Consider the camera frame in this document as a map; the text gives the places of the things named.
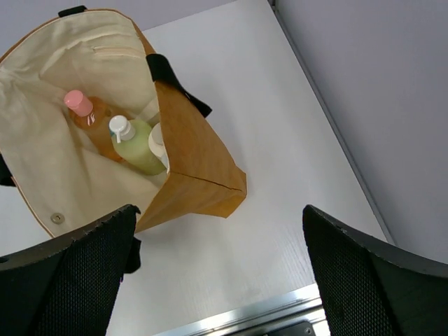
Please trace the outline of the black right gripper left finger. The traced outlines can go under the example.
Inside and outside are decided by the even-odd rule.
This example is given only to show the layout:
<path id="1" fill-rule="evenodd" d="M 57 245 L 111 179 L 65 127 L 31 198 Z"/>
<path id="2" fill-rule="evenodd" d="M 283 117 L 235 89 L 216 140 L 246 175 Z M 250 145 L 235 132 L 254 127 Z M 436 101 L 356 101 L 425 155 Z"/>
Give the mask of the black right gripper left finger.
<path id="1" fill-rule="evenodd" d="M 2 335 L 105 335 L 125 274 L 141 266 L 139 209 L 1 257 Z"/>

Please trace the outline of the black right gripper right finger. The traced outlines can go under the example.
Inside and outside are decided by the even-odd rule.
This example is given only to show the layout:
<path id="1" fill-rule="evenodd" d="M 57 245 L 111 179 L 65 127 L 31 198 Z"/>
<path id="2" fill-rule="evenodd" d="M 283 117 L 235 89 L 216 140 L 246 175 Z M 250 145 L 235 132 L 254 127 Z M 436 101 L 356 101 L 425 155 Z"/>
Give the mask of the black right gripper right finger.
<path id="1" fill-rule="evenodd" d="M 331 335 L 446 335 L 447 265 L 365 234 L 312 205 L 302 213 Z"/>

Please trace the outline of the tan canvas tote bag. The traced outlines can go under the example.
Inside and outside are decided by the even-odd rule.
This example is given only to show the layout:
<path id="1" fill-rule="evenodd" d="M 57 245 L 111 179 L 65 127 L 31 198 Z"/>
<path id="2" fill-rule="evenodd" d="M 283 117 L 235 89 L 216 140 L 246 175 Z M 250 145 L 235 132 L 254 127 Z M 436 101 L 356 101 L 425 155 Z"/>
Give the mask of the tan canvas tote bag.
<path id="1" fill-rule="evenodd" d="M 105 157 L 64 105 L 71 90 L 160 125 L 168 170 L 149 176 Z M 137 231 L 186 214 L 232 214 L 246 198 L 246 175 L 207 122 L 210 111 L 113 9 L 60 13 L 1 57 L 1 156 L 52 237 L 125 204 L 141 210 Z"/>

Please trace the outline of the green pump bottle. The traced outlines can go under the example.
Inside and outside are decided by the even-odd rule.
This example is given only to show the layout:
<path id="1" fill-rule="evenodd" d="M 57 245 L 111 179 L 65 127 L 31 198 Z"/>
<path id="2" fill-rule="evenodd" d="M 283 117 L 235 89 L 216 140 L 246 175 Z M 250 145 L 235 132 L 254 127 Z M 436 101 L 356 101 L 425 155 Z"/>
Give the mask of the green pump bottle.
<path id="1" fill-rule="evenodd" d="M 152 127 L 147 122 L 116 115 L 109 121 L 108 127 L 112 133 L 113 148 L 124 161 L 149 176 L 158 175 L 166 169 L 149 148 Z"/>

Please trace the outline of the cream cylindrical jar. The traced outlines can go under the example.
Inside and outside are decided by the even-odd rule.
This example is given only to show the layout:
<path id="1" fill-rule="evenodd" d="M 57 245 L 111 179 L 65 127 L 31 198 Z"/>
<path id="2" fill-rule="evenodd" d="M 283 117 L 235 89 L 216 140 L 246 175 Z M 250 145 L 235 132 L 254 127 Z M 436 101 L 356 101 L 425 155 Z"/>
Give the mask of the cream cylindrical jar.
<path id="1" fill-rule="evenodd" d="M 148 136 L 148 146 L 151 152 L 161 161 L 169 172 L 169 158 L 163 141 L 160 123 L 155 124 L 152 128 Z"/>

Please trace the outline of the orange bottle with pink cap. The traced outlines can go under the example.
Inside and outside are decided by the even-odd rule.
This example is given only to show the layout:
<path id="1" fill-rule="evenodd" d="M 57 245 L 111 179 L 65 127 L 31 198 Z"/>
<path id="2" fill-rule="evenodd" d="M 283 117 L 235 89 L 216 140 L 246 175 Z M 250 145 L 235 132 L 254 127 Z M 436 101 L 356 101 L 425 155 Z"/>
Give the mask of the orange bottle with pink cap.
<path id="1" fill-rule="evenodd" d="M 64 104 L 75 126 L 84 131 L 99 154 L 120 162 L 122 158 L 114 150 L 109 122 L 114 116 L 125 116 L 126 113 L 108 105 L 98 97 L 86 96 L 80 90 L 67 92 L 64 96 Z"/>

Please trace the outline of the aluminium rail frame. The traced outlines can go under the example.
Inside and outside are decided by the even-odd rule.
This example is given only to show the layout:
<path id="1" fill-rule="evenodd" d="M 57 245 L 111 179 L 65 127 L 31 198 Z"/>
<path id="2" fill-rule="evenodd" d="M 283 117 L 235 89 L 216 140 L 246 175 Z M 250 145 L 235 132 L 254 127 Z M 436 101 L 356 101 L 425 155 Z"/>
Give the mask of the aluminium rail frame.
<path id="1" fill-rule="evenodd" d="M 204 318 L 187 325 L 179 335 L 286 334 L 291 328 L 303 335 L 329 335 L 328 324 L 316 284 L 270 299 Z"/>

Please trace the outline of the right aluminium corner post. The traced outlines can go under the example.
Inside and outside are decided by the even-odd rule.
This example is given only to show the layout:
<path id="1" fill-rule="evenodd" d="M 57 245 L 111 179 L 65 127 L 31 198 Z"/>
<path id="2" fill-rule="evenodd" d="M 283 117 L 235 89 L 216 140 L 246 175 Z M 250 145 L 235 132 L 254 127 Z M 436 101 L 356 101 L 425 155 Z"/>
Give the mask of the right aluminium corner post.
<path id="1" fill-rule="evenodd" d="M 280 12 L 280 7 L 279 7 L 279 1 L 268 1 L 269 5 L 272 8 L 272 11 L 283 31 L 283 33 L 285 34 L 291 49 L 293 50 L 295 57 L 297 59 L 297 61 L 299 62 L 300 66 L 302 67 L 302 70 L 309 82 L 309 85 L 311 86 L 314 95 L 316 96 L 320 107 L 323 110 L 323 113 L 325 114 L 333 133 L 335 134 L 338 143 L 341 147 L 341 149 L 344 152 L 344 155 L 357 179 L 357 182 L 361 188 L 361 190 L 363 191 L 364 196 L 367 199 L 367 202 L 381 228 L 382 233 L 384 234 L 386 241 L 392 245 L 396 245 L 396 242 L 393 238 L 393 235 L 390 233 L 387 224 L 384 222 L 384 218 L 382 216 L 381 211 L 379 210 L 377 203 L 375 201 L 375 198 L 372 196 L 370 189 L 368 187 L 368 185 L 365 182 L 365 179 L 363 178 L 363 175 L 361 173 L 361 171 L 358 168 L 358 165 L 356 163 L 356 161 L 354 160 L 354 157 L 350 151 L 350 148 L 347 145 L 347 142 L 343 136 L 343 134 L 340 131 L 339 126 L 337 125 L 331 111 L 328 109 L 328 106 L 326 104 L 326 101 L 321 93 L 321 90 L 317 84 L 317 82 L 315 81 L 314 75 L 312 73 L 312 70 L 308 67 L 308 64 L 306 62 L 306 59 L 304 58 L 302 52 L 300 51 L 300 48 L 298 46 L 298 44 L 295 42 L 295 39 L 293 38 L 293 34 L 290 32 L 290 30 L 287 27 L 286 22 L 284 21 L 284 19 L 281 16 L 281 12 Z"/>

